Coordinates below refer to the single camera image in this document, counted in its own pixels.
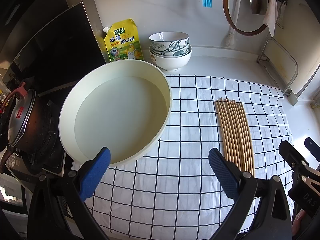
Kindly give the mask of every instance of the white grid-patterned cloth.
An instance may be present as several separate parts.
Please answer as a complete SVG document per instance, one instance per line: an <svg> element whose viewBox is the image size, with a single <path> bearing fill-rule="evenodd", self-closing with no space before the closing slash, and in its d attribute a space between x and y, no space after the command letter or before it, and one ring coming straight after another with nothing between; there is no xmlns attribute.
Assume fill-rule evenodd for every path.
<svg viewBox="0 0 320 240"><path fill-rule="evenodd" d="M209 239L233 205L208 163L209 150L223 154L220 123L213 101L241 101L248 119L257 178L278 175L286 194L292 170L278 153L292 143L279 89L210 76L170 75L173 106L156 146L125 166L108 168L94 196L86 200L108 232L142 239ZM242 231L248 230L255 199ZM293 203L288 197L290 210Z"/></svg>

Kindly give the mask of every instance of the green brand logo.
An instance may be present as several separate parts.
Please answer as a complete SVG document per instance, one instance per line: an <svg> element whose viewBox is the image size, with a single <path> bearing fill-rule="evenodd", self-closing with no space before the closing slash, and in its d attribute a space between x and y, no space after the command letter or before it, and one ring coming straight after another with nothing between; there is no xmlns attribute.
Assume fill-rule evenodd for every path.
<svg viewBox="0 0 320 240"><path fill-rule="evenodd" d="M122 33L125 33L124 28L120 28L120 29L115 30L115 35L119 35L119 34L122 34Z"/></svg>

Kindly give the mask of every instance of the red sticker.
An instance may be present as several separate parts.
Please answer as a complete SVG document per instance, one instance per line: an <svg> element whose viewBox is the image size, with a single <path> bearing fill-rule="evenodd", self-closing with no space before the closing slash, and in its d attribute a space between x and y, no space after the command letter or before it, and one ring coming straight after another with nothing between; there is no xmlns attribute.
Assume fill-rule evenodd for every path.
<svg viewBox="0 0 320 240"><path fill-rule="evenodd" d="M19 109L19 111L18 111L18 113L17 113L17 115L16 115L16 118L18 118L18 119L20 119L21 118L21 115L22 115L22 112L23 112L23 106L22 107L20 107L20 109Z"/></svg>

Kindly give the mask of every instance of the cartoon chicken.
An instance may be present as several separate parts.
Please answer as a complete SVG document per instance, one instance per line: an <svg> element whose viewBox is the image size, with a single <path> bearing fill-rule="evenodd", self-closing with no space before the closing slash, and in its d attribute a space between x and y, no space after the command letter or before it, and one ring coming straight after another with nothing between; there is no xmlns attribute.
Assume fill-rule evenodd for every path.
<svg viewBox="0 0 320 240"><path fill-rule="evenodd" d="M141 56L141 53L134 48L133 43L130 43L129 49L126 49L124 52L127 54L128 59L136 59Z"/></svg>

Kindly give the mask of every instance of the pot lid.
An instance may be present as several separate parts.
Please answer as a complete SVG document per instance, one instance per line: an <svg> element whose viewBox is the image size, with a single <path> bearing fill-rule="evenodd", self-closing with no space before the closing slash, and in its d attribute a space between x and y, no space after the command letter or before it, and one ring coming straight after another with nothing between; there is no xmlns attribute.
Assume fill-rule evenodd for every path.
<svg viewBox="0 0 320 240"><path fill-rule="evenodd" d="M28 94L21 98L14 107L9 120L9 146L15 146L23 136L35 99L36 92L29 89Z"/></svg>

